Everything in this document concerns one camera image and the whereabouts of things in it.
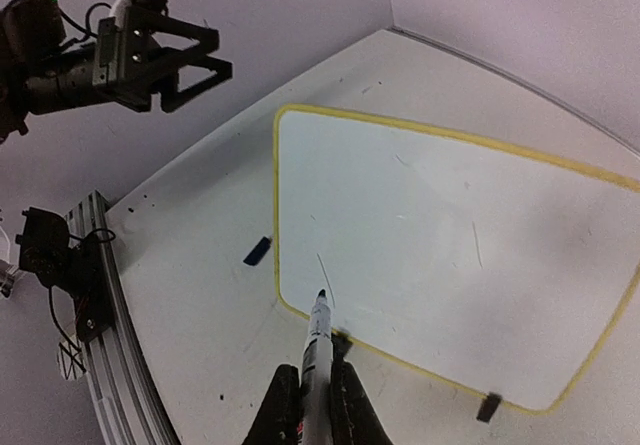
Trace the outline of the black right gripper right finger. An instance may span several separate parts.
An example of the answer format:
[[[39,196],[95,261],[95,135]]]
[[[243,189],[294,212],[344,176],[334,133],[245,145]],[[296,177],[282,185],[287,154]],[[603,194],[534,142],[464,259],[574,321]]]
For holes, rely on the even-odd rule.
[[[340,355],[332,363],[329,406],[334,444],[393,444],[354,366]]]

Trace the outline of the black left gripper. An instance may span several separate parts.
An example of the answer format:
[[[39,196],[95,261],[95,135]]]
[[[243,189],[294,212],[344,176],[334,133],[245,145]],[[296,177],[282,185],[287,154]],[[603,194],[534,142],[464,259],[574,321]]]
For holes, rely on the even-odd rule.
[[[161,77],[162,47],[154,39],[155,33],[196,41],[206,53],[220,46],[218,30],[142,7],[127,7],[122,20],[109,16],[98,24],[92,78],[96,93],[138,113],[148,112],[151,95],[158,95],[161,110],[172,113],[232,79],[233,63],[210,55],[192,59]],[[183,68],[203,69],[208,75],[181,87]]]

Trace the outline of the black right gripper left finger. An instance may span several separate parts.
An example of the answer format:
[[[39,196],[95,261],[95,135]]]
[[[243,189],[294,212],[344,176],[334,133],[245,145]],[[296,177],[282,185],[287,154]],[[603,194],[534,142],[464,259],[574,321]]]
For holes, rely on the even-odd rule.
[[[301,393],[298,369],[279,365],[243,445],[297,444]]]

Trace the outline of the white whiteboard marker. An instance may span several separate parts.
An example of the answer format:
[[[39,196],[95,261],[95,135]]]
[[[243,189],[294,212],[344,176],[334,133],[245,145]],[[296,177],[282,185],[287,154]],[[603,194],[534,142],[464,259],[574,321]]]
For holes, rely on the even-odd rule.
[[[301,371],[299,444],[332,444],[330,381],[333,361],[331,309],[321,289],[311,309]]]

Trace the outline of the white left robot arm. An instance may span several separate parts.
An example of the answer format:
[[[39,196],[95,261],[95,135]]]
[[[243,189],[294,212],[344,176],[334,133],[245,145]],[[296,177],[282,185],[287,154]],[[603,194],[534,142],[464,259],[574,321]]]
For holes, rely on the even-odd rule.
[[[58,0],[11,0],[1,11],[1,137],[28,115],[105,103],[137,113],[160,97],[171,113],[230,80],[217,30],[169,16],[168,0],[116,0],[95,34],[68,39]]]

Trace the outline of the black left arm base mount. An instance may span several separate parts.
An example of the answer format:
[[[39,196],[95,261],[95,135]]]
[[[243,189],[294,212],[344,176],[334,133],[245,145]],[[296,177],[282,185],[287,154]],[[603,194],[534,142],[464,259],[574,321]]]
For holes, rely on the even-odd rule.
[[[115,233],[98,228],[80,238],[56,213],[31,207],[22,215],[24,228],[15,239],[19,268],[35,274],[46,289],[57,287],[72,298],[77,337],[89,343],[114,324],[102,251]]]

